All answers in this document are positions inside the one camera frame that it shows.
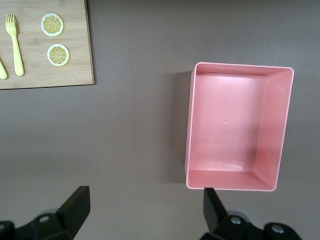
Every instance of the bamboo board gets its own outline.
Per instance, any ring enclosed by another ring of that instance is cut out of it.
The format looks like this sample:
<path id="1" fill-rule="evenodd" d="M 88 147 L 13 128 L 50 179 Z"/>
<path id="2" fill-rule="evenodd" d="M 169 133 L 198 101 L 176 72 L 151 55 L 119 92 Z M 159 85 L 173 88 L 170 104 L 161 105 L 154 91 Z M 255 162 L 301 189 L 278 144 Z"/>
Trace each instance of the bamboo board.
<path id="1" fill-rule="evenodd" d="M 61 35 L 43 33 L 41 20 L 54 13 L 64 22 Z M 24 75 L 14 67 L 12 39 L 6 31 L 7 14 L 15 14 Z M 47 58 L 51 45 L 62 44 L 70 52 L 69 62 L 54 66 Z M 0 89 L 45 88 L 94 83 L 86 0 L 2 0 L 0 3 L 0 61 L 7 79 Z"/>

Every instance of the gray table surface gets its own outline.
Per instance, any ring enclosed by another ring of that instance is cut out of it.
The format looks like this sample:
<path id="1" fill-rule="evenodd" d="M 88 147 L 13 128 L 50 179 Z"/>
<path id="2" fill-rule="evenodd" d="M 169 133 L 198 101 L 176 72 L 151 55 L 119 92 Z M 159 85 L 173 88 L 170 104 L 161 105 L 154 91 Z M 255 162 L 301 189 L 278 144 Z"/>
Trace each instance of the gray table surface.
<path id="1" fill-rule="evenodd" d="M 19 227 L 89 185 L 77 240 L 196 240 L 202 190 L 185 185 L 197 62 L 295 70 L 278 187 L 218 191 L 257 227 L 319 239 L 320 4 L 88 0 L 95 85 L 0 92 L 0 215 Z"/>

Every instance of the citrus slice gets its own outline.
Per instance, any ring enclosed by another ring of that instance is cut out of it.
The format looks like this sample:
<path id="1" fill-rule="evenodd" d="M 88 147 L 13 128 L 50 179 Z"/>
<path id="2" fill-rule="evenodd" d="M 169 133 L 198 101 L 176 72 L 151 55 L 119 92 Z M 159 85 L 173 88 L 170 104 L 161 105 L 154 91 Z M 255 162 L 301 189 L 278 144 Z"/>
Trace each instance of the citrus slice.
<path id="1" fill-rule="evenodd" d="M 54 13 L 44 15 L 41 20 L 42 31 L 50 37 L 56 37 L 62 34 L 64 27 L 64 21 Z"/>
<path id="2" fill-rule="evenodd" d="M 48 49 L 47 57 L 52 65 L 61 67 L 68 63 L 70 59 L 70 53 L 65 46 L 61 44 L 53 44 Z"/>

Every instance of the pink plastic bin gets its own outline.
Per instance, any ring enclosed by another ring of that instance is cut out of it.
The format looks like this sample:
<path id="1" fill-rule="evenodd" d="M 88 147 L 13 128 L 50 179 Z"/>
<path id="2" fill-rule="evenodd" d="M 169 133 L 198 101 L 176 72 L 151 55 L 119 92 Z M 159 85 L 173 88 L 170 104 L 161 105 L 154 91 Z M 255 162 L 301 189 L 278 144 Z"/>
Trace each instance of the pink plastic bin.
<path id="1" fill-rule="evenodd" d="M 185 157 L 188 188 L 276 189 L 293 78 L 290 67 L 195 66 Z"/>

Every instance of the fork tines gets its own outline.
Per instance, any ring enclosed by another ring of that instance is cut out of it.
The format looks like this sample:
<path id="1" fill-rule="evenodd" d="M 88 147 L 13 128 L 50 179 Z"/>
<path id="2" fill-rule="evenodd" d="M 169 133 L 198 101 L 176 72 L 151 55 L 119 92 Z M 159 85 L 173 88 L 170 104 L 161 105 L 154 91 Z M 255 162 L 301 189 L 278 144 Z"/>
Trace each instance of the fork tines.
<path id="1" fill-rule="evenodd" d="M 14 14 L 8 14 L 7 16 L 6 16 L 6 22 L 7 23 L 11 23 L 11 22 L 13 22 L 15 20 L 15 15 Z"/>

